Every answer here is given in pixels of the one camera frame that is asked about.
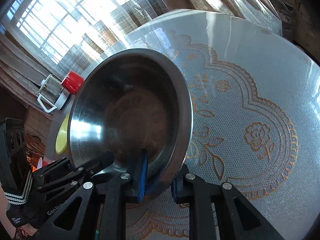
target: floral pattern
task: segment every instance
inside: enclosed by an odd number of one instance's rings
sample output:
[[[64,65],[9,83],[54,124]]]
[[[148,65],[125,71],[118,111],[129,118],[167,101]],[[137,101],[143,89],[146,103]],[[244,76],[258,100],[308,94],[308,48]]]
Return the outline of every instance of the floral pattern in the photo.
[[[193,60],[197,57],[197,54],[195,53],[191,53],[186,57],[186,60]]]
[[[261,122],[254,122],[245,129],[244,141],[250,145],[254,152],[263,152],[258,155],[258,159],[266,157],[270,161],[270,153],[273,151],[275,144],[271,141],[270,127]]]
[[[190,85],[190,89],[204,89],[206,86],[203,84],[209,81],[207,74],[203,74],[202,77],[200,77],[199,74],[196,74],[195,78],[196,84]],[[203,97],[198,97],[198,101],[201,103],[208,104],[208,97],[208,94],[204,94]],[[207,118],[215,117],[215,114],[209,109],[197,109],[195,96],[193,94],[191,94],[191,101],[194,114],[197,113]],[[223,160],[213,153],[213,148],[222,144],[224,140],[225,139],[222,137],[211,137],[210,127],[207,125],[204,125],[203,127],[194,130],[192,132],[192,140],[187,151],[187,159],[197,157],[198,166],[203,166],[208,161],[208,159],[211,159],[214,172],[216,173],[218,180],[221,181],[224,175],[225,166]]]
[[[169,59],[174,60],[179,55],[179,52],[174,49],[167,49],[163,54]]]
[[[223,93],[227,92],[231,88],[231,85],[227,80],[218,80],[215,86],[219,92]]]
[[[182,209],[189,208],[189,203],[178,204],[178,208],[182,208]]]
[[[184,62],[179,62],[176,64],[178,68],[182,68],[182,67],[185,67],[185,63]]]
[[[263,32],[264,34],[272,34],[272,32],[269,31],[269,30],[267,30],[267,29],[262,30],[262,32]]]

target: window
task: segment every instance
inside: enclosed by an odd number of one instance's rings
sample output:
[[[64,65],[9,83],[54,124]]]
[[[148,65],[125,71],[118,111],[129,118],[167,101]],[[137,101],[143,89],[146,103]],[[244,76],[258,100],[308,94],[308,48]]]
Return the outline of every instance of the window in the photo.
[[[159,0],[15,0],[4,28],[63,79],[102,61],[125,35],[167,11]]]

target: yellow bowl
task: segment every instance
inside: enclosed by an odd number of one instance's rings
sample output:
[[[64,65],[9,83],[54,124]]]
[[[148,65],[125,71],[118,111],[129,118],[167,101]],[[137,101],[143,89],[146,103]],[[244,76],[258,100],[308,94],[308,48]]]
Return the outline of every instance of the yellow bowl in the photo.
[[[67,145],[67,130],[68,130],[68,120],[69,114],[65,117],[60,126],[58,136],[56,139],[56,152],[57,154],[68,153],[68,145]]]

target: stainless steel bowl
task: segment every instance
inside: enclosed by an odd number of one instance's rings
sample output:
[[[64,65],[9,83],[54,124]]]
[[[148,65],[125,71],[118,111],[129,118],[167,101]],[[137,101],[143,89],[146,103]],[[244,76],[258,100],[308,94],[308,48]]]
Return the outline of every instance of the stainless steel bowl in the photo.
[[[166,189],[179,172],[192,133],[192,103],[177,66],[150,49],[119,52],[95,68],[73,103],[68,149],[75,166],[101,152],[115,155],[111,172],[148,151],[145,198]]]

